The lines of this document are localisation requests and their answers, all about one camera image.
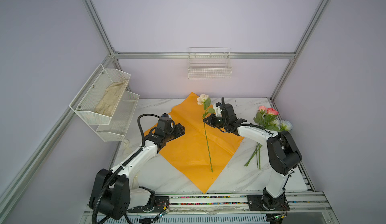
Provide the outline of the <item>orange wrapping paper sheet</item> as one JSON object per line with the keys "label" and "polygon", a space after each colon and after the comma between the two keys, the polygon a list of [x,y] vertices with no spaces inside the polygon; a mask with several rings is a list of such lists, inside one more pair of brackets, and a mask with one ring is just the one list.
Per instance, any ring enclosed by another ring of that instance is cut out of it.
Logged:
{"label": "orange wrapping paper sheet", "polygon": [[185,135],[169,142],[138,174],[139,182],[161,193],[237,192],[237,168],[229,162],[242,137],[222,133],[203,123],[198,95],[183,99],[146,99],[144,113],[169,113],[185,128]]}

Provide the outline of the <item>pink fake rose spray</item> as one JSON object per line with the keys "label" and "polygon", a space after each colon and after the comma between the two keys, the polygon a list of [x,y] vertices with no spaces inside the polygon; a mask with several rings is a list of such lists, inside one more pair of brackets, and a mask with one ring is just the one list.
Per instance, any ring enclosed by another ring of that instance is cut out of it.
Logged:
{"label": "pink fake rose spray", "polygon": [[[254,117],[254,122],[257,123],[257,125],[263,127],[265,130],[279,130],[280,123],[277,122],[278,115],[279,115],[279,112],[274,108],[259,106],[258,112]],[[255,150],[253,151],[247,163],[244,165],[245,167],[248,167],[252,159],[256,158],[257,167],[259,170],[261,169],[261,157],[260,157],[261,148],[262,148],[262,144],[257,142],[255,146]]]}

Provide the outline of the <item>white fake rose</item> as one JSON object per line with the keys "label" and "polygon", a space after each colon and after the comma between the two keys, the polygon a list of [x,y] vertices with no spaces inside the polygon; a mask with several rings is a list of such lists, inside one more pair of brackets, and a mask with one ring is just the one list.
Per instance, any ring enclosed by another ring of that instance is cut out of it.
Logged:
{"label": "white fake rose", "polygon": [[279,131],[290,131],[293,129],[293,125],[288,120],[282,120],[280,123]]}

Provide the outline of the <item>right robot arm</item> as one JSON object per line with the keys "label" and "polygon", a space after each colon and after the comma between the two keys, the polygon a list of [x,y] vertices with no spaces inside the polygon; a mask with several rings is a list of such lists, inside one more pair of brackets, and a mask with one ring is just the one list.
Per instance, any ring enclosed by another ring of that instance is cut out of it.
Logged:
{"label": "right robot arm", "polygon": [[248,138],[257,143],[258,149],[266,145],[272,172],[258,206],[271,211],[284,205],[286,184],[302,155],[290,134],[291,124],[279,121],[278,111],[260,106],[253,121],[238,118],[233,106],[224,102],[207,107],[203,114],[205,125]]}

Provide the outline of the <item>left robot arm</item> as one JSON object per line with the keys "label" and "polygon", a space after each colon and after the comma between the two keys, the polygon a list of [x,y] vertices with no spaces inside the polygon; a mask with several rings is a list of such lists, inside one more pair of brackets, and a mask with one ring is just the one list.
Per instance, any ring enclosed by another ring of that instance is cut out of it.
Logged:
{"label": "left robot arm", "polygon": [[119,220],[132,209],[144,212],[154,210],[155,191],[138,186],[134,177],[169,141],[185,134],[185,127],[175,123],[167,113],[157,119],[157,125],[148,134],[144,133],[140,120],[137,120],[141,134],[139,147],[118,165],[97,173],[89,200],[93,224],[103,224],[108,219]]}

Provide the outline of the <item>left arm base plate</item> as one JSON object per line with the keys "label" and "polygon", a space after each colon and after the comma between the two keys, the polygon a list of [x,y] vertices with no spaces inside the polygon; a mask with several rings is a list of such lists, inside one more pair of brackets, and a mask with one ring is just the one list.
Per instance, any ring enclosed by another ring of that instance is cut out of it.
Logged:
{"label": "left arm base plate", "polygon": [[155,196],[150,199],[147,205],[132,207],[127,210],[128,213],[160,213],[169,207],[169,196]]}

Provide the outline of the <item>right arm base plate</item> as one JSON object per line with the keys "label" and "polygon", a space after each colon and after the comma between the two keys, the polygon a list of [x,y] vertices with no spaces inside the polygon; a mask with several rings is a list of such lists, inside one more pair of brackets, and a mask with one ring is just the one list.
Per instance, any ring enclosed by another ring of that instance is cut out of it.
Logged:
{"label": "right arm base plate", "polygon": [[285,194],[273,198],[269,194],[248,195],[247,202],[250,211],[288,211],[289,205]]}

